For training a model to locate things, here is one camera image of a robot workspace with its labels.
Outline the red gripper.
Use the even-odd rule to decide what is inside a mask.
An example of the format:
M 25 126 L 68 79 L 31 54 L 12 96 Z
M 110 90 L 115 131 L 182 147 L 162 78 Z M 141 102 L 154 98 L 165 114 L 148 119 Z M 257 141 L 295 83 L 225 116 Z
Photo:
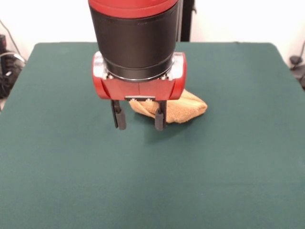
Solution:
M 157 79 L 146 82 L 128 82 L 115 78 L 105 67 L 105 60 L 96 52 L 92 60 L 92 80 L 97 95 L 111 100 L 115 128 L 126 129 L 125 113 L 119 101 L 153 100 L 158 101 L 155 113 L 155 128 L 162 131 L 166 127 L 167 100 L 181 97 L 186 83 L 186 57 L 183 52 L 175 52 L 169 72 Z

